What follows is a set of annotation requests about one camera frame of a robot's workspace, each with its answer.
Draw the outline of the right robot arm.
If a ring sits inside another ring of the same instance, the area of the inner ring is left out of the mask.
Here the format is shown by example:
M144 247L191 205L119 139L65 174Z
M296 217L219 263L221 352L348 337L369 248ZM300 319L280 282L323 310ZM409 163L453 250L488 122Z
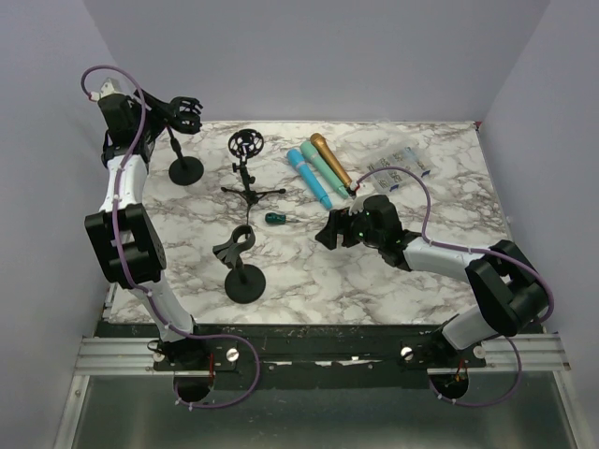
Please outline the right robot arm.
M546 288L514 242L503 239L482 253L427 242L402 226L395 206L384 195L362 196L349 208L331 211L315 239L330 251L362 244L394 268L469 284L476 305L445 322L431 342L432 359L444 367L454 365L466 348L479 341L517 335L549 310Z

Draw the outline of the black front table rail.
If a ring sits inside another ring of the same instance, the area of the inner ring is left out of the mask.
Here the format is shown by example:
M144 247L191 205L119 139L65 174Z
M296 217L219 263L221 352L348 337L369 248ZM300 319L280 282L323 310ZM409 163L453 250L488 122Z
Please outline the black front table rail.
M155 375L244 390L424 389L435 373L470 374L486 361L479 343L454 353L431 342L433 326L205 325L207 358L171 365L153 352L153 325L98 325L94 337L144 338Z

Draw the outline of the black tripod microphone stand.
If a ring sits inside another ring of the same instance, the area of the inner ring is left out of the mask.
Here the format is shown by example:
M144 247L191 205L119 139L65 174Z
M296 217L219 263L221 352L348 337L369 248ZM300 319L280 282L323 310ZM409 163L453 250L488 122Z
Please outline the black tripod microphone stand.
M261 133L251 128L244 128L235 132L228 141L229 152L238 159L232 164L234 173L239 173L243 185L242 190L222 187L223 193L231 193L240 196L246 203L245 221L249 224L250 211L261 199L268 195L283 195L285 188L258 192L252 188L256 178L249 174L247 162L257 156L264 148L264 138Z

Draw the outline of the black clip microphone stand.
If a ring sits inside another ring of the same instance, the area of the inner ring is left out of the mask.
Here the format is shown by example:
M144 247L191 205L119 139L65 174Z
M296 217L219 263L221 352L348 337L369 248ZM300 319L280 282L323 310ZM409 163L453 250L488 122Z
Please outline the black clip microphone stand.
M242 224L233 230L227 242L212 247L214 256L229 269L225 279L226 295L238 304L257 301L266 288L263 271L245 264L241 258L241 254L250 250L255 243L253 228Z

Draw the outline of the gold microphone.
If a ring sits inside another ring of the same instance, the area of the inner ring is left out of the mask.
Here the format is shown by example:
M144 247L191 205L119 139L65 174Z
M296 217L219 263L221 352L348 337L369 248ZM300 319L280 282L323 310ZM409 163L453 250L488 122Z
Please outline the gold microphone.
M319 133L314 133L310 136L310 141L319 152L320 156L329 165L331 170L340 179L347 191L350 191L352 180L346 170L343 168L340 161L337 159L327 140Z

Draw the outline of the green handled screwdriver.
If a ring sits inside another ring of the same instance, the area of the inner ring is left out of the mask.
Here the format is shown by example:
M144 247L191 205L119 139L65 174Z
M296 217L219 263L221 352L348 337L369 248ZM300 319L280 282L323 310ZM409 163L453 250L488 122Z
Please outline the green handled screwdriver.
M287 225L293 223L293 220L288 218L285 214L268 212L265 214L265 223L268 225Z

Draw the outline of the mint green microphone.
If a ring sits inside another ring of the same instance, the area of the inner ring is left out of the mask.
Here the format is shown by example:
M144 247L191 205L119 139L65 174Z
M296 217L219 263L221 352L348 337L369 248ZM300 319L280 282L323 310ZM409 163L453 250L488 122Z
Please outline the mint green microphone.
M313 165L331 189L341 198L348 198L349 194L342 181L329 167L328 163L323 159L316 147L310 141L306 140L300 144L299 148L304 159Z

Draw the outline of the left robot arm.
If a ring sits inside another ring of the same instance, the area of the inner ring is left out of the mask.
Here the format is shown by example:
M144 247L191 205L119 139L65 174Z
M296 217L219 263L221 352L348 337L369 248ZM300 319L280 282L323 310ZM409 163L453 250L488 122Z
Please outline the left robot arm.
M198 369L208 348L192 337L196 322L168 283L164 247L142 196L156 139L162 132L198 133L202 106L193 97L164 102L142 89L128 95L109 86L95 102L107 124L102 162L110 178L99 212L84 220L85 230L107 281L136 297L153 318L159 332L153 352L171 365Z

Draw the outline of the black round base stand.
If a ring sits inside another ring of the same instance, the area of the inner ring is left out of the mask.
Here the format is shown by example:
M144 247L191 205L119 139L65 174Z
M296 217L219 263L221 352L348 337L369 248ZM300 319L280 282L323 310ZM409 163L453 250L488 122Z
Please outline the black round base stand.
M167 131L171 149L176 159L168 168L171 181L180 186L189 186L199 181L204 174L204 165L187 150L188 140L201 130L202 105L196 98L174 97L170 106Z

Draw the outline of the aluminium table frame rail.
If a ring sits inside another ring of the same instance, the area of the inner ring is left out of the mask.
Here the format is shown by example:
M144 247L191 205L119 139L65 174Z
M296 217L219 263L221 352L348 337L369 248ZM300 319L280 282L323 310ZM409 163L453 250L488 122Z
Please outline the aluminium table frame rail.
M95 377L152 374L152 356L144 338L83 338L75 359L66 404L53 448L75 448Z

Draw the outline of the blue microphone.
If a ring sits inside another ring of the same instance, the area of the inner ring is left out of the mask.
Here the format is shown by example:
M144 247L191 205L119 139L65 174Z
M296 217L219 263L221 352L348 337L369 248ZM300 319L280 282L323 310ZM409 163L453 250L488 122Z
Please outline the blue microphone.
M286 153L289 164L300 174L315 199L326 209L332 209L332 203L325 189L322 187L312 170L308 167L303 155L297 149Z

